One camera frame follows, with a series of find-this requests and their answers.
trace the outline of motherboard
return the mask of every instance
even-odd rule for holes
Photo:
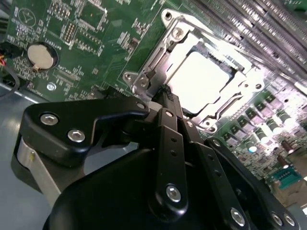
[[[201,136],[257,178],[285,189],[307,176],[289,158],[307,147],[302,1],[14,0],[11,11],[6,41],[24,53],[6,62],[31,92],[150,101],[168,85]]]

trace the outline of black cable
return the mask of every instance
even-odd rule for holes
[[[15,85],[6,94],[0,95],[0,101],[10,97],[11,95],[13,95],[18,90],[18,88],[20,87],[20,80],[19,80],[17,74],[15,73],[15,71],[12,70],[10,67],[7,67],[7,66],[3,66],[3,68],[5,69],[5,71],[7,71],[14,78]]]

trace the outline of black mechanical arm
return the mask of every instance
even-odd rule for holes
[[[84,175],[86,156],[130,142],[138,149]],[[167,88],[149,104],[126,97],[28,107],[12,169],[53,206],[47,230],[300,229],[222,142],[200,138]]]

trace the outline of electrolytic capacitor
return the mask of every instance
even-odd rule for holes
[[[267,137],[267,135],[263,132],[262,129],[258,129],[256,131],[256,135],[262,144],[267,144],[270,141],[270,139]]]
[[[284,148],[284,150],[286,150],[287,153],[291,154],[294,152],[294,149],[290,146],[290,144],[286,140],[283,140],[281,142],[281,145]]]
[[[279,162],[280,166],[282,166],[283,169],[287,169],[289,167],[288,162],[283,158],[283,156],[278,155],[277,161]]]
[[[267,125],[275,135],[281,134],[281,132],[283,131],[283,129],[279,127],[278,124],[273,120],[268,121]]]
[[[256,145],[252,141],[250,141],[250,140],[247,140],[245,142],[245,146],[248,149],[248,151],[251,152],[251,153],[254,153],[254,152],[257,151]]]
[[[290,117],[286,112],[281,112],[280,114],[278,114],[278,117],[285,125],[290,125],[294,122],[294,119]]]

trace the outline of red wire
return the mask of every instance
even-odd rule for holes
[[[1,65],[6,66],[6,63],[4,60],[0,60]]]

